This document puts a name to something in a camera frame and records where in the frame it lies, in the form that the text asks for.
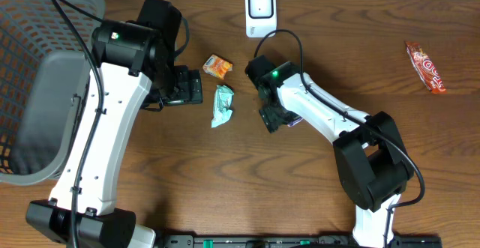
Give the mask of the white barcode scanner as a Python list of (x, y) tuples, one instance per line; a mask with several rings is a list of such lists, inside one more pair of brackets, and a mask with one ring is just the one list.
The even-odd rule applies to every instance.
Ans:
[(244, 0), (244, 2), (248, 37), (262, 38), (277, 28), (276, 0)]

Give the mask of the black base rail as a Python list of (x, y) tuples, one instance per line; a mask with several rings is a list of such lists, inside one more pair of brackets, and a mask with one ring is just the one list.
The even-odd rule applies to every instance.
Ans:
[[(154, 248), (319, 248), (363, 247), (352, 236), (323, 235), (308, 237), (195, 237), (192, 235), (163, 235)], [(443, 248), (440, 237), (394, 236), (391, 248)]]

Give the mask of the red orange snack bar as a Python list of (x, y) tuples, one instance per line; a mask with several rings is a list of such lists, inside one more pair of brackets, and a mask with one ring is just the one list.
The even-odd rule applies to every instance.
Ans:
[(446, 93), (446, 87), (444, 86), (434, 63), (421, 48), (420, 44), (416, 42), (406, 42), (405, 44), (406, 52), (410, 61), (427, 90), (433, 94)]

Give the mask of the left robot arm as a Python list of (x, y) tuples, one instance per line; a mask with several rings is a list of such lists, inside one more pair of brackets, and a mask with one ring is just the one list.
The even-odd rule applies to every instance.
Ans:
[(117, 208), (119, 171), (140, 110), (203, 101), (200, 72), (175, 65), (188, 22), (169, 1), (145, 0), (134, 21), (104, 19), (94, 30), (88, 93), (72, 149), (47, 199), (27, 223), (68, 247), (153, 247), (156, 233)]

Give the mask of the mint green snack packet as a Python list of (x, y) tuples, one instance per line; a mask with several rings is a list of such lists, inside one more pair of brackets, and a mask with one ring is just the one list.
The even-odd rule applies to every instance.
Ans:
[(218, 85), (214, 93), (213, 103), (213, 119), (211, 120), (211, 127), (216, 128), (225, 124), (230, 120), (233, 111), (231, 105), (233, 101), (234, 92), (225, 85)]

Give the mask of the grey plastic mesh basket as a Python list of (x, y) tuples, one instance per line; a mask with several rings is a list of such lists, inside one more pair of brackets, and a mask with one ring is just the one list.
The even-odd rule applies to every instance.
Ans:
[[(67, 0), (85, 44), (104, 0)], [(32, 185), (65, 167), (89, 86), (89, 63), (50, 0), (1, 0), (1, 182)]]

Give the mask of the purple red snack bag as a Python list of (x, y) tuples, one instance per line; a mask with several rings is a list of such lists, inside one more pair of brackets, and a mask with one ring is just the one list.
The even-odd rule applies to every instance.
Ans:
[(290, 123), (287, 124), (287, 126), (288, 127), (293, 127), (293, 126), (297, 125), (298, 123), (300, 123), (302, 120), (303, 120), (303, 118), (301, 118), (301, 117), (294, 118)]

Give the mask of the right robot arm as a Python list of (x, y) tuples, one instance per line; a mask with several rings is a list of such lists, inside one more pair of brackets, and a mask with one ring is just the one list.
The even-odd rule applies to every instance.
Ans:
[(261, 55), (245, 73), (258, 90), (269, 132), (306, 121), (332, 144), (340, 184), (356, 206), (353, 240), (390, 247), (394, 206), (414, 173), (392, 117), (342, 103), (290, 61), (277, 67)]

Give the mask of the small orange snack box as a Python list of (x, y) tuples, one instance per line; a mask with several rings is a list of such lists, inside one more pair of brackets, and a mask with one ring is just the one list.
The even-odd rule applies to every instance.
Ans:
[(233, 70), (233, 64), (218, 55), (212, 54), (202, 68), (207, 74), (218, 79), (224, 79), (226, 74)]

